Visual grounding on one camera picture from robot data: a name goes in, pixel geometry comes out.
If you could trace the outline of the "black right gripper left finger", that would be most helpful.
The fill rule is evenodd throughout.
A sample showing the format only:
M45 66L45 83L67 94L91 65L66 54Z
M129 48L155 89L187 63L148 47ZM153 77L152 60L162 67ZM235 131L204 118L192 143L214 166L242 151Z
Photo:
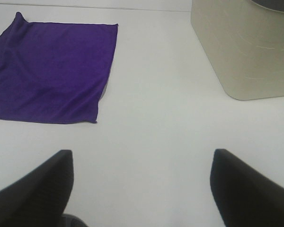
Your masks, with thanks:
M0 227L56 227L73 188L71 150L60 150L0 190Z

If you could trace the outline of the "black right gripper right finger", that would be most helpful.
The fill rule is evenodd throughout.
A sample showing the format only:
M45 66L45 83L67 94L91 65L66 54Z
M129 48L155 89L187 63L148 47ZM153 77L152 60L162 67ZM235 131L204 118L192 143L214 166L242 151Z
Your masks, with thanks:
M226 149L216 149L210 187L227 227L284 227L284 187Z

